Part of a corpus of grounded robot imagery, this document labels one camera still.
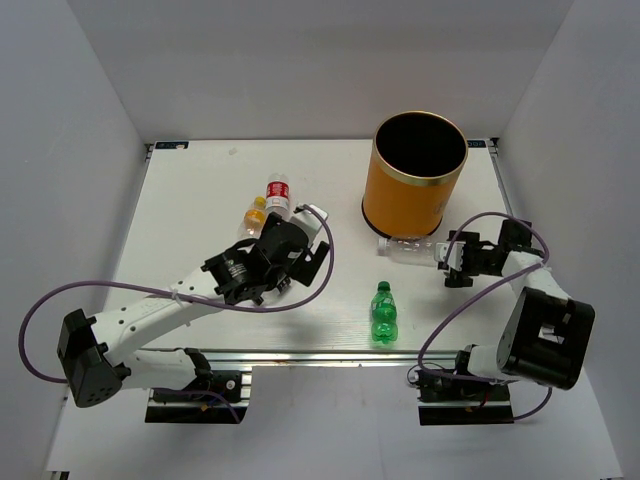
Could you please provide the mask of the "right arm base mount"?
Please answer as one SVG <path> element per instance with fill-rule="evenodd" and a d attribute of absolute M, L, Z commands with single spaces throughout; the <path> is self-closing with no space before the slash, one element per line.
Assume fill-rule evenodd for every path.
<path fill-rule="evenodd" d="M 417 390 L 421 426 L 512 424 L 509 388 L 483 382 L 427 375 L 418 366 L 407 371 L 407 383 Z"/>

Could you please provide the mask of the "green soda bottle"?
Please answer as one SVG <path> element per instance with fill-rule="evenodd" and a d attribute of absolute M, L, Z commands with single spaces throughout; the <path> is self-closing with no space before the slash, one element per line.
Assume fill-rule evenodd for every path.
<path fill-rule="evenodd" d="M 370 306 L 371 337 L 374 342 L 388 344 L 398 338 L 397 308 L 387 281 L 377 285 Z"/>

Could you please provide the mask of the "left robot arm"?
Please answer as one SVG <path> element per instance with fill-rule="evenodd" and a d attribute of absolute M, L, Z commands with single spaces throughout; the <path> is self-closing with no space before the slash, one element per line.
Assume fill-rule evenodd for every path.
<path fill-rule="evenodd" d="M 322 264 L 335 260 L 333 240 L 315 240 L 327 218 L 314 205 L 298 207 L 288 220 L 271 214 L 259 237 L 236 242 L 166 291 L 92 316 L 81 309 L 67 314 L 57 355 L 75 405 L 97 406 L 122 389 L 205 396 L 213 374 L 199 350 L 156 351 L 147 344 L 189 323 L 186 312 L 194 306 L 266 313 L 265 294 L 281 294 L 293 282 L 310 286 Z"/>

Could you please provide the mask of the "red label clear bottle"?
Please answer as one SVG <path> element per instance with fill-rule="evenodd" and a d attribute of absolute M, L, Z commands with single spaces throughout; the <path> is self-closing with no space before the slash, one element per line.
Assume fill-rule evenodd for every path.
<path fill-rule="evenodd" d="M 290 215 L 290 186 L 286 175 L 274 173 L 269 176 L 266 185 L 265 211 L 268 215 L 275 213 L 283 219 Z"/>

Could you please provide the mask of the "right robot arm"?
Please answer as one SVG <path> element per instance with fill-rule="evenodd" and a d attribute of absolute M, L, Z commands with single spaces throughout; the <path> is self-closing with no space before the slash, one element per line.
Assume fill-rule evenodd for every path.
<path fill-rule="evenodd" d="M 458 353 L 451 384 L 463 398 L 477 397 L 488 381 L 569 390 L 579 378 L 596 312 L 559 286 L 545 266 L 548 254 L 532 238 L 529 222 L 507 218 L 495 244 L 470 231 L 450 231 L 436 244 L 446 287 L 471 287 L 481 275 L 507 278 L 516 300 L 495 345 L 472 344 Z"/>

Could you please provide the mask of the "yellow cap small bottle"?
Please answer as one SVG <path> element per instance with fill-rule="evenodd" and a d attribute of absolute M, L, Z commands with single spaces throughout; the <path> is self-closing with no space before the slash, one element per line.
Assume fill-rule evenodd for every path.
<path fill-rule="evenodd" d="M 254 198 L 239 225 L 237 237 L 239 240 L 258 238 L 266 222 L 266 199 L 262 196 Z"/>

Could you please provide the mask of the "clear unlabelled bottle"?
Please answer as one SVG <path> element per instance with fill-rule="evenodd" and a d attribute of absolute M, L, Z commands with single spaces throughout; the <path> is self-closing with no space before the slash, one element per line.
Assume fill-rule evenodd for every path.
<path fill-rule="evenodd" d="M 406 265 L 436 267 L 436 243 L 430 236 L 416 238 L 379 237 L 377 254 Z"/>

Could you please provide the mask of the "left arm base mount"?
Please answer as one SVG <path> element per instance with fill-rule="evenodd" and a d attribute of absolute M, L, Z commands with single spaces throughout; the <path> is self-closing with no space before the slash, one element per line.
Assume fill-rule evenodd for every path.
<path fill-rule="evenodd" d="M 145 414 L 149 424 L 240 424 L 248 408 L 242 370 L 212 367 L 205 355 L 187 349 L 195 377 L 184 387 L 153 390 Z"/>

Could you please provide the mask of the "orange cylindrical bin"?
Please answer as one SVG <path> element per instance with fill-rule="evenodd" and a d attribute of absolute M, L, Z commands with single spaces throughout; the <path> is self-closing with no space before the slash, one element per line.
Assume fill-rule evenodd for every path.
<path fill-rule="evenodd" d="M 407 111 L 384 120 L 361 201 L 368 226 L 386 238 L 433 234 L 468 155 L 462 131 L 441 115 Z"/>

